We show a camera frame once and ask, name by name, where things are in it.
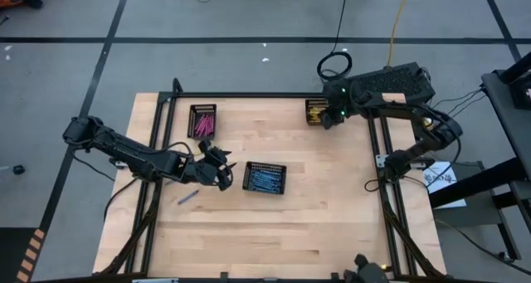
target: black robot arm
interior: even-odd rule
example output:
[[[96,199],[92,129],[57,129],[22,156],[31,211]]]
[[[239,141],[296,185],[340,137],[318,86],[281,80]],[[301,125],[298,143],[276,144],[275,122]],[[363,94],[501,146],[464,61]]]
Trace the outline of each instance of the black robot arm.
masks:
[[[231,186],[231,167],[234,164],[227,166],[230,152],[210,147],[207,141],[199,144],[205,156],[196,161],[191,149],[183,142],[172,146],[185,146],[187,154],[169,149],[155,150],[114,132],[96,117],[72,118],[63,139],[77,149],[90,151],[95,148],[114,160],[126,163],[134,177],[148,182],[170,178],[179,183],[218,186],[222,191]]]
[[[329,82],[324,86],[324,95],[329,107],[321,111],[319,117],[326,129],[343,123],[352,115],[361,115],[365,119],[390,117],[412,122],[417,142],[409,149],[395,150],[385,158],[380,175],[387,181],[401,178],[423,154],[444,149],[463,134],[459,124],[445,113],[427,105],[388,102],[381,93],[357,94],[355,82]]]

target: white paper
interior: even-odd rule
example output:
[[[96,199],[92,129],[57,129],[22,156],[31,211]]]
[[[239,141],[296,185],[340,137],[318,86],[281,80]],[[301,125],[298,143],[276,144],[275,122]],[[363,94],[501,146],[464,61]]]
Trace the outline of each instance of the white paper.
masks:
[[[446,168],[448,168],[448,166],[450,166],[450,162],[435,162],[432,166],[424,170],[424,184],[428,185],[429,183],[431,183],[433,179],[437,177],[437,175],[439,175]],[[442,174],[431,186],[428,187],[428,191],[430,191],[430,193],[433,193],[442,188],[446,188],[456,182],[457,182],[457,178],[455,177],[454,170],[452,168],[449,168],[448,171]],[[461,200],[457,200],[455,202],[448,203],[443,206],[437,207],[436,209],[451,208],[451,207],[465,207],[465,206],[466,206],[465,199],[461,199]]]

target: pen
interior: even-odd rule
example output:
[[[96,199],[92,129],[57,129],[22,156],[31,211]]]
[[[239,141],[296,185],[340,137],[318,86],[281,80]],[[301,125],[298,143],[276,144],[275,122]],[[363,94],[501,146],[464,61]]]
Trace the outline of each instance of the pen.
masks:
[[[192,198],[193,196],[197,195],[197,193],[199,193],[199,190],[195,190],[193,191],[192,193],[190,193],[188,196],[186,196],[185,198],[179,200],[177,202],[177,205],[181,205],[183,203],[185,203],[186,201],[190,200],[190,198]]]

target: concrete floor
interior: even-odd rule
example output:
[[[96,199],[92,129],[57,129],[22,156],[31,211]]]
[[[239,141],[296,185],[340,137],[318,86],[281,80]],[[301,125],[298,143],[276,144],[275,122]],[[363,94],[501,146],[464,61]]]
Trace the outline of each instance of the concrete floor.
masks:
[[[117,37],[333,37],[343,0],[127,0]],[[347,0],[342,37],[389,37],[401,0]],[[527,0],[495,0],[514,38],[530,38]],[[23,163],[27,173],[2,183],[0,227],[38,227],[65,155],[61,134],[78,115],[109,33],[119,0],[44,0],[45,7],[4,9],[12,19],[3,37],[99,37],[93,43],[0,43],[0,164]],[[397,37],[504,38],[486,0],[408,0]],[[115,43],[107,56],[90,114],[125,132],[134,95],[170,90],[178,77],[185,91],[319,91],[317,62],[330,43]],[[351,75],[382,68],[387,44],[342,44],[353,57]],[[520,54],[530,45],[518,45]],[[428,68],[435,100],[477,89],[480,76],[514,63],[504,44],[398,44],[393,64]],[[341,62],[332,65],[340,68]],[[451,104],[439,109],[449,110]],[[461,161],[493,166],[514,153],[488,99],[457,117],[465,134]],[[482,133],[482,140],[477,134]],[[451,159],[450,147],[438,154]],[[107,158],[81,155],[113,174]],[[103,227],[111,183],[73,163],[33,280],[88,276]],[[529,232],[514,209],[506,212],[531,266]],[[491,251],[504,246],[495,226],[466,228]],[[477,251],[440,228],[448,272],[457,278],[522,282],[523,274]]]

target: wooden table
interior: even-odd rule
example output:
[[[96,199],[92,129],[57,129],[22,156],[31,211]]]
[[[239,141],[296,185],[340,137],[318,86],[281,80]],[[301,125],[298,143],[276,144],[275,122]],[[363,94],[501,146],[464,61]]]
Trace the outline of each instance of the wooden table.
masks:
[[[128,137],[149,143],[157,97],[137,94]],[[376,178],[366,120],[356,116],[325,131],[306,124],[304,99],[179,98],[170,143],[185,141],[198,151],[197,142],[187,139],[188,111],[192,104],[211,103],[217,104],[213,143],[232,151],[234,183],[225,192],[195,183],[163,185],[149,276],[215,278],[228,271],[231,278],[329,279],[331,272],[353,269],[358,253],[389,264],[378,193],[363,189]],[[394,149],[414,143],[409,121],[389,120],[389,126]],[[385,153],[381,135],[379,140]],[[242,190],[246,161],[287,166],[285,195]],[[422,180],[421,172],[408,175]],[[130,179],[129,171],[118,171],[113,193]],[[94,271],[107,266],[129,238],[139,186],[110,207]],[[177,205],[196,189],[196,197]],[[426,190],[405,179],[402,194],[413,240],[445,272]],[[403,254],[398,236],[397,244]],[[143,247],[141,241],[135,270]],[[406,273],[403,257],[401,263]]]

